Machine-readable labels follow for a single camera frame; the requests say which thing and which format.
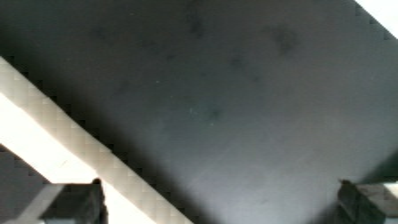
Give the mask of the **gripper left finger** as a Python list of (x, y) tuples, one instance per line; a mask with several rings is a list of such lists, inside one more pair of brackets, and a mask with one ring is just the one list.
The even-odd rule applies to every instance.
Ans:
[(44, 224), (108, 224), (108, 209), (101, 180), (90, 183), (71, 183), (39, 216)]

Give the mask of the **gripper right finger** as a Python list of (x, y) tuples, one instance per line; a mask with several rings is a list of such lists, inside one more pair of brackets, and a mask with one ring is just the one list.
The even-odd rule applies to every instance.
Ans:
[(398, 224), (398, 182), (341, 182), (336, 224)]

